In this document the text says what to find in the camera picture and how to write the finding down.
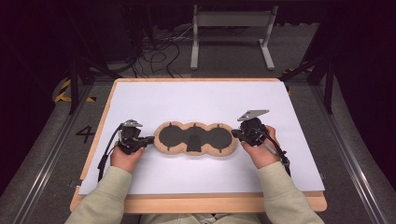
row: handheld controller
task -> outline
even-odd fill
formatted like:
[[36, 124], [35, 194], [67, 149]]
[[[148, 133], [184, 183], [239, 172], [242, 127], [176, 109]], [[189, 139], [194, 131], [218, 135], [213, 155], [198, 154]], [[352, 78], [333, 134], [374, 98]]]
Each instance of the handheld controller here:
[[[231, 133], [233, 137], [238, 138], [239, 141], [245, 141], [252, 147], [257, 147], [264, 144], [265, 147], [274, 155], [277, 155], [282, 164], [285, 166], [286, 172], [290, 175], [290, 161], [285, 156], [286, 151], [283, 151], [279, 144], [271, 138], [265, 125], [257, 117], [268, 113], [269, 110], [249, 110], [246, 112], [238, 121], [242, 121], [240, 129], [233, 129]], [[276, 149], [271, 148], [268, 144], [265, 144], [265, 139], [270, 140]]]
[[127, 155], [131, 155], [139, 148], [146, 147], [148, 144], [154, 143], [154, 136], [139, 137], [141, 131], [137, 127], [143, 127], [143, 125], [139, 124], [136, 120], [128, 119], [127, 121], [121, 123], [116, 131], [113, 133], [113, 135], [111, 135], [105, 153], [103, 154], [102, 159], [100, 160], [98, 165], [98, 181], [100, 181], [103, 177], [107, 158], [110, 155], [112, 149], [110, 150], [110, 152], [108, 152], [108, 150], [111, 143], [113, 142], [116, 133], [119, 134], [119, 142], [117, 143], [117, 147], [119, 147]]

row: person's right hand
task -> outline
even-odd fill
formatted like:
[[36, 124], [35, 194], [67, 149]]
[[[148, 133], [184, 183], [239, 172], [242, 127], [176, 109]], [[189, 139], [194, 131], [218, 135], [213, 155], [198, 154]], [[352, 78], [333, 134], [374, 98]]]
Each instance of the person's right hand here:
[[[265, 125], [265, 127], [270, 137], [276, 141], [276, 130], [268, 125]], [[268, 144], [272, 149], [276, 149], [274, 144], [269, 139], [265, 139], [264, 143]], [[247, 142], [241, 142], [242, 147], [249, 154], [257, 169], [261, 169], [264, 166], [280, 161], [280, 158], [277, 155], [271, 153], [270, 150], [266, 148], [265, 144], [261, 144], [258, 147], [252, 147]]]

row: sleeve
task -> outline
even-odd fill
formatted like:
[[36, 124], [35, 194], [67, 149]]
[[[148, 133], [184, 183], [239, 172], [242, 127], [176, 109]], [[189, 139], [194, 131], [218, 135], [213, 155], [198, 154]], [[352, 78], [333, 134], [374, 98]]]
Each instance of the sleeve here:
[[130, 173], [110, 166], [96, 189], [81, 201], [66, 223], [120, 223], [131, 182]]
[[265, 212], [273, 223], [324, 223], [279, 161], [258, 170]]

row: printed number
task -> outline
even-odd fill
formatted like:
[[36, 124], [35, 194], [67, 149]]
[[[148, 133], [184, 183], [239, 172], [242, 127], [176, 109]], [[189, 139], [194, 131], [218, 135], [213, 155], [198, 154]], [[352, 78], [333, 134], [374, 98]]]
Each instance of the printed number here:
[[91, 129], [92, 129], [92, 127], [90, 125], [87, 125], [87, 127], [85, 127], [83, 130], [81, 130], [78, 133], [76, 133], [76, 135], [85, 135], [84, 143], [87, 143], [88, 137], [90, 135], [94, 135], [95, 134], [95, 133], [91, 133]]

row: white board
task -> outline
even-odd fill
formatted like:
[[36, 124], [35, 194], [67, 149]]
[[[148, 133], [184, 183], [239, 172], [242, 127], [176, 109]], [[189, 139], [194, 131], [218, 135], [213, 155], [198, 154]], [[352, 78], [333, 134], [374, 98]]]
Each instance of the white board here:
[[[118, 82], [102, 135], [79, 194], [96, 187], [97, 165], [111, 135], [127, 119], [143, 124], [140, 136], [152, 136], [166, 121], [226, 123], [239, 128], [237, 119], [248, 110], [269, 109], [262, 123], [276, 128], [276, 138], [290, 159], [291, 176], [301, 191], [323, 191], [324, 186], [306, 143], [283, 82], [193, 81]], [[261, 192], [256, 168], [238, 143], [235, 152], [219, 158], [184, 154], [164, 155], [154, 145], [146, 148], [135, 167], [129, 194]]]

